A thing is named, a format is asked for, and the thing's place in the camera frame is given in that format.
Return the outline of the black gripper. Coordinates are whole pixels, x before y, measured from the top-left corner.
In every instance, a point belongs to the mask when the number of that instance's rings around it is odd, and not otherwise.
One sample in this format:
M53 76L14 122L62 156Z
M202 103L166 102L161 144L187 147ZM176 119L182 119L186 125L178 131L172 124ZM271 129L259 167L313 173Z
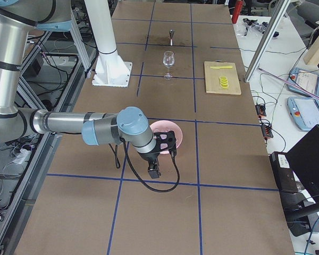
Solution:
M148 162L148 174L152 179L158 179L161 176L158 166L158 156L160 152L161 146L156 144L150 152L139 153L141 158Z

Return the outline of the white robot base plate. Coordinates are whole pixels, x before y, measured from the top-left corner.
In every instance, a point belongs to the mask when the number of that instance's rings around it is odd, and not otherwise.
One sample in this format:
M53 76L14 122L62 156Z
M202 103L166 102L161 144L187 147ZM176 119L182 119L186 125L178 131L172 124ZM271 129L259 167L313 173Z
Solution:
M129 85L132 62L125 62L117 54L99 54L95 67L93 86L127 87Z

